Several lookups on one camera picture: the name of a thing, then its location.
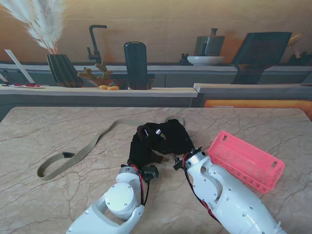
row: faucet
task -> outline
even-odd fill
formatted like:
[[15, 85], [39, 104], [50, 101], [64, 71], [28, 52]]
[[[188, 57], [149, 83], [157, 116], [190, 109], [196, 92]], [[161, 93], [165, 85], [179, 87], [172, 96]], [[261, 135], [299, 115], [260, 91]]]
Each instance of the faucet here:
[[92, 43], [93, 43], [93, 47], [94, 47], [94, 54], [93, 55], [91, 54], [90, 48], [87, 47], [88, 54], [89, 54], [89, 60], [95, 60], [97, 63], [101, 64], [102, 63], [101, 55], [99, 54], [96, 39], [94, 38], [94, 34], [93, 34], [94, 28], [107, 28], [107, 26], [94, 24], [94, 25], [91, 25], [89, 27], [89, 31], [90, 31], [90, 35], [91, 35], [91, 39], [92, 39]]

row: black cloth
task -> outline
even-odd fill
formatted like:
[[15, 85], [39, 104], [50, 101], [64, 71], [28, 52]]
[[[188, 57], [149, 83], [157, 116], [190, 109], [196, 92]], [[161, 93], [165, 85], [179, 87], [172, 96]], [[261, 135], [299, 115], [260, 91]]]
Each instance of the black cloth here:
[[[156, 134], [160, 130], [165, 138]], [[154, 151], [166, 154], [186, 154], [194, 145], [186, 132], [185, 128], [177, 119], [171, 119], [165, 123], [146, 123], [137, 128], [133, 136], [128, 164], [135, 164], [143, 167], [148, 163], [162, 160], [161, 156], [156, 155]]]

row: fabric strap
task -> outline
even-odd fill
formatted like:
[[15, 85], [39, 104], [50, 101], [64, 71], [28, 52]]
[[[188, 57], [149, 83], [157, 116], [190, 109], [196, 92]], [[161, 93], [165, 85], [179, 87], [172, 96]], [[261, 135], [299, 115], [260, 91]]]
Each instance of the fabric strap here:
[[68, 168], [74, 166], [75, 164], [77, 164], [78, 162], [80, 162], [81, 160], [83, 160], [92, 150], [93, 148], [96, 146], [96, 144], [98, 143], [98, 141], [102, 138], [102, 136], [104, 136], [106, 133], [108, 133], [110, 130], [112, 130], [115, 126], [119, 125], [119, 124], [124, 124], [124, 125], [130, 125], [130, 126], [135, 126], [138, 127], [139, 125], [144, 125], [146, 122], [142, 122], [139, 120], [131, 120], [131, 119], [118, 119], [115, 122], [113, 122], [113, 124], [111, 126], [109, 126], [108, 129], [101, 131], [99, 133], [97, 133], [94, 138], [91, 140], [91, 142], [84, 147], [83, 149], [81, 149], [78, 153], [76, 153], [72, 158], [70, 158], [67, 162], [65, 162], [63, 165], [61, 165], [60, 167], [58, 167], [56, 170], [54, 170], [53, 172], [44, 175], [44, 171], [54, 162], [60, 160], [60, 159], [64, 159], [66, 158], [64, 156], [63, 153], [60, 154], [56, 154], [54, 156], [51, 156], [50, 158], [48, 158], [44, 163], [42, 163], [38, 170], [37, 170], [37, 176], [41, 179], [41, 180], [51, 180], [54, 177], [58, 176], [59, 174], [63, 173], [64, 171], [66, 171]]

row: pink basket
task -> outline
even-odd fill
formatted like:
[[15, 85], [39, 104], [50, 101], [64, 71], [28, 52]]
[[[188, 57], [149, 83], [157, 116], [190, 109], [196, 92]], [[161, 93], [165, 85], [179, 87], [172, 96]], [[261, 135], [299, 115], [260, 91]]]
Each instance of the pink basket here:
[[274, 188], [285, 167], [282, 160], [224, 131], [217, 135], [208, 155], [212, 163], [265, 194]]

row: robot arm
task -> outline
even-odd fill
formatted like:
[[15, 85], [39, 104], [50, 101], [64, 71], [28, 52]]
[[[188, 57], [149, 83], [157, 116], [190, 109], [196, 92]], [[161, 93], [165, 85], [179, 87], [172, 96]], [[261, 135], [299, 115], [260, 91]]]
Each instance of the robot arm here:
[[[148, 167], [145, 175], [149, 180], [157, 178], [158, 170], [156, 167]], [[66, 234], [130, 233], [144, 213], [144, 205], [138, 199], [141, 190], [138, 171], [131, 166], [122, 167], [116, 182], [72, 223]], [[111, 221], [105, 216], [107, 209], [125, 222], [119, 225]]]
[[195, 195], [229, 233], [286, 234], [261, 200], [224, 168], [212, 164], [200, 148], [184, 160]]

